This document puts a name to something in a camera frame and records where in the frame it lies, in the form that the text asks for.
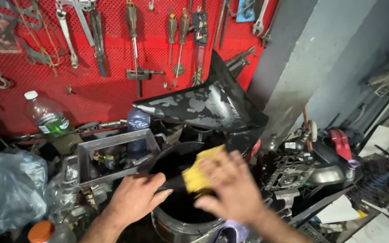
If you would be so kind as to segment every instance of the orange bottle cap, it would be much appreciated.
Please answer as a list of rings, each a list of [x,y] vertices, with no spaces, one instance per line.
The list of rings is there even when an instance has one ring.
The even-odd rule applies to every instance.
[[[48,220],[35,224],[28,233],[28,240],[31,243],[44,243],[48,241],[55,232],[55,226]]]

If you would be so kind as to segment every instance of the white bottle cap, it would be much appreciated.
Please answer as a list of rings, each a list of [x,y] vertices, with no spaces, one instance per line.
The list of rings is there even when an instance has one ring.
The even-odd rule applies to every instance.
[[[26,92],[24,95],[26,99],[33,99],[38,96],[37,92],[35,91]]]

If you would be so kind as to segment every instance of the screwdriver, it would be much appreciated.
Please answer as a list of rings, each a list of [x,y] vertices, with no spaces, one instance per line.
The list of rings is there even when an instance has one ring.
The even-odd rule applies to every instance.
[[[188,32],[188,26],[190,23],[188,22],[188,14],[187,9],[182,9],[182,17],[181,17],[181,23],[179,25],[179,56],[178,56],[178,66],[176,67],[176,77],[178,78],[179,73],[179,64],[181,62],[181,52],[182,52],[182,45],[185,45],[185,38],[187,36]]]
[[[169,53],[169,66],[172,59],[172,44],[175,43],[175,31],[176,31],[176,16],[173,13],[173,8],[169,8],[169,18],[168,18],[168,33],[169,33],[169,43],[170,43],[170,53]]]
[[[127,3],[127,7],[125,9],[125,20],[127,21],[128,29],[130,30],[130,40],[133,41],[133,51],[134,51],[134,69],[136,71],[136,81],[138,83],[138,97],[140,97],[140,80],[138,80],[138,46],[136,44],[136,37],[138,34],[136,33],[136,21],[138,17],[136,16],[136,5],[129,1]]]

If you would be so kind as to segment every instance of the red clamp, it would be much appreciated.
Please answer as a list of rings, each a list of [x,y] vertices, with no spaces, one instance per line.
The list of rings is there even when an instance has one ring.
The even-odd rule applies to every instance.
[[[349,147],[348,137],[340,129],[329,130],[331,140],[335,143],[335,151],[346,160],[352,159],[351,147]]]

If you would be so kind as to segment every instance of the dark liquid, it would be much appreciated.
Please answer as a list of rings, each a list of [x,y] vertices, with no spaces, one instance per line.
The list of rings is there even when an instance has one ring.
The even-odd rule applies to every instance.
[[[196,155],[210,148],[204,147],[194,152],[174,151],[160,158],[151,169],[150,174],[162,172],[166,176],[166,180],[171,180],[181,176],[181,172],[190,168],[196,160]],[[207,213],[201,209],[193,207],[195,196],[197,194],[188,194],[185,186],[173,186],[174,192],[159,205],[159,207],[170,217],[190,224],[201,224],[216,220],[212,214]]]

